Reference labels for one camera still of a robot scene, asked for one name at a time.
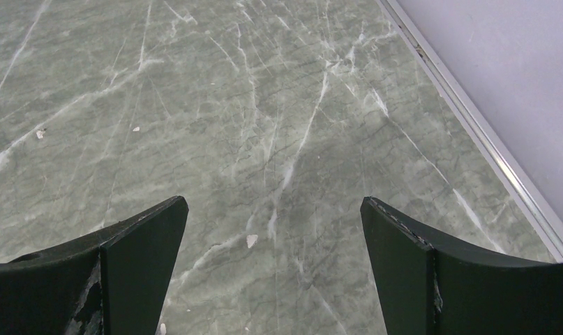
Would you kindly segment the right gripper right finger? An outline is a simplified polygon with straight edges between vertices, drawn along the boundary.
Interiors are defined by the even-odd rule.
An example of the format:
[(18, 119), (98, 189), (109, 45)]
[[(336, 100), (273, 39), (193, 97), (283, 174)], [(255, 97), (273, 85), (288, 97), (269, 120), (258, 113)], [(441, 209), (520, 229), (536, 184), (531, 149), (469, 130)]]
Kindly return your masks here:
[(377, 198), (360, 212), (388, 334), (563, 334), (563, 262), (482, 248)]

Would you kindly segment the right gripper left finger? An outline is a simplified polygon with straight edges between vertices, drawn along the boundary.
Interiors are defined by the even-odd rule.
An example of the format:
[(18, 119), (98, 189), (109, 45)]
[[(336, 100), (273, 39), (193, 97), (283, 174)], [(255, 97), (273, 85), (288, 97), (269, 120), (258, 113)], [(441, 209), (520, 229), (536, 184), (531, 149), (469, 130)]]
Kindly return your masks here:
[(0, 334), (155, 334), (187, 218), (174, 196), (0, 263)]

